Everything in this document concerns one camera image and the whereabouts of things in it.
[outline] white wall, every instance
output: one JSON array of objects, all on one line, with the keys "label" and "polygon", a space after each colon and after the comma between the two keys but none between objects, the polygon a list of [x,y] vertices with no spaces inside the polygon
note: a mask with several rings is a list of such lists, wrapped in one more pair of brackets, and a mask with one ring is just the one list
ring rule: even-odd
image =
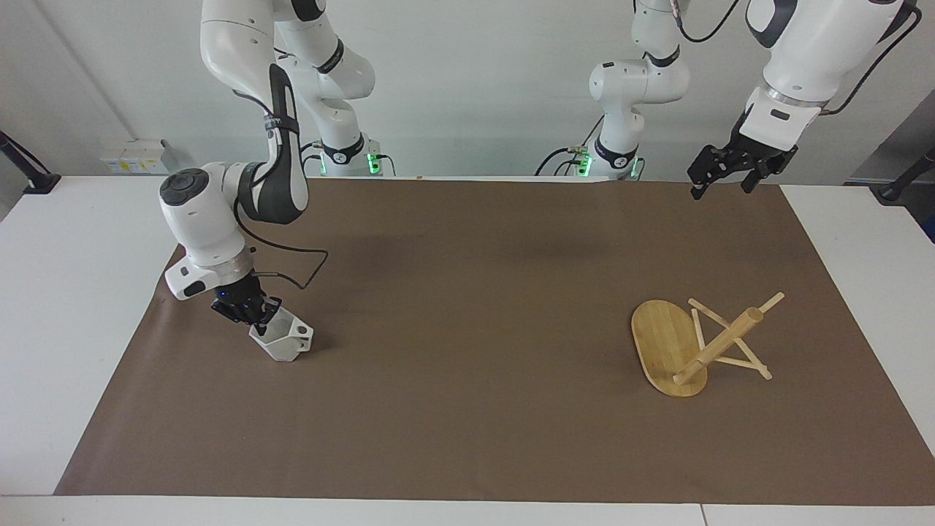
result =
[{"label": "white wall", "polygon": [[[64,46],[49,44],[34,2]],[[688,30],[707,32],[729,3],[694,2]],[[199,10],[196,0],[0,0],[0,127],[63,173],[102,172],[98,139],[128,133],[167,139],[186,165],[265,159],[257,110],[201,64]],[[333,0],[328,12],[377,71],[373,96],[354,103],[361,124],[409,175],[531,173],[599,116],[587,91],[592,67],[638,57],[626,0]],[[777,181],[847,179],[935,88],[933,37],[928,17],[851,109],[807,132]],[[643,111],[646,179],[684,181],[704,144],[726,141],[769,54],[739,10],[713,41],[683,46],[683,57],[689,95]],[[309,139],[313,124],[303,126]]]}]

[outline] black stand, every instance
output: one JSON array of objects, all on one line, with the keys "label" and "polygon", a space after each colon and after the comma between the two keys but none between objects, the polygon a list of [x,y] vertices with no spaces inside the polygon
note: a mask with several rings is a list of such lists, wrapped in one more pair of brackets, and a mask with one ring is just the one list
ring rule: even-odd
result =
[{"label": "black stand", "polygon": [[895,201],[902,195],[902,191],[913,183],[923,173],[935,168],[935,148],[928,151],[921,159],[915,162],[898,179],[880,188],[880,197],[887,201]]},{"label": "black stand", "polygon": [[36,167],[27,161],[26,158],[22,156],[22,153],[13,146],[9,137],[2,131],[0,131],[0,151],[2,151],[3,155],[12,161],[17,168],[22,170],[22,173],[26,175],[26,179],[29,180],[29,186],[26,186],[22,191],[24,194],[48,194],[62,179],[62,176],[57,173],[42,173],[37,170]]}]

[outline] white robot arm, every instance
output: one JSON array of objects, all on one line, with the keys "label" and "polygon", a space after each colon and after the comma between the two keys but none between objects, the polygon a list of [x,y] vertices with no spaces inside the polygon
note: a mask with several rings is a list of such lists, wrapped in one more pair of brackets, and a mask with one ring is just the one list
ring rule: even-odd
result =
[{"label": "white robot arm", "polygon": [[[680,2],[683,10],[688,1]],[[604,125],[591,140],[590,173],[628,179],[643,132],[643,117],[634,106],[681,99],[690,75],[679,60],[682,36],[670,0],[638,0],[633,41],[643,49],[640,60],[616,60],[591,73],[591,96],[604,109]]]},{"label": "white robot arm", "polygon": [[[187,300],[213,289],[214,310],[261,336],[280,302],[268,298],[253,275],[234,209],[256,221],[288,224],[308,206],[295,94],[319,118],[325,151],[336,165],[353,168],[355,159],[367,157],[357,155],[365,150],[355,145],[363,141],[366,148],[367,139],[339,99],[369,95],[373,68],[338,39],[324,8],[324,0],[204,1],[202,59],[218,80],[263,110],[269,159],[188,168],[160,188],[163,214],[186,253],[165,273],[172,293]],[[293,51],[278,62],[274,25]],[[326,114],[323,107],[335,110]]]},{"label": "white robot arm", "polygon": [[688,169],[695,199],[736,171],[749,171],[748,194],[781,173],[844,76],[913,11],[920,16],[914,0],[751,0],[747,25],[771,58],[730,142],[706,146]]}]

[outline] brown tabletop covering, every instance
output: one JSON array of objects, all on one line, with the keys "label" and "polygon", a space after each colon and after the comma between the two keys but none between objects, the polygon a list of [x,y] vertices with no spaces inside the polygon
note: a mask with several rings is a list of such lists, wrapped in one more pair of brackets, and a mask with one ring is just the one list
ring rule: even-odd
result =
[{"label": "brown tabletop covering", "polygon": [[[56,494],[935,504],[935,460],[779,188],[309,186],[301,219],[256,231],[331,251],[305,292],[264,280],[312,352],[276,363],[160,283]],[[260,246],[257,269],[316,257]],[[646,381],[640,303],[733,318],[777,291],[745,338],[773,380]]]}]

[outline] overturned stool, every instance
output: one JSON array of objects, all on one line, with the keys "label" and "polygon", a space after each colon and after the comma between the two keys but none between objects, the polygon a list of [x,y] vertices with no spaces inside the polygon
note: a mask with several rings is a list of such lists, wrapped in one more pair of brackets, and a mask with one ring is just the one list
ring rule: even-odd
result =
[{"label": "overturned stool", "polygon": [[[646,378],[663,393],[683,398],[705,388],[708,366],[714,361],[756,370],[770,380],[770,370],[741,338],[783,298],[785,294],[780,292],[761,307],[747,309],[731,323],[696,300],[688,301],[693,307],[691,316],[668,301],[646,301],[633,313],[631,322]],[[705,344],[698,312],[724,328],[710,343]],[[747,360],[721,357],[734,344]]]}]

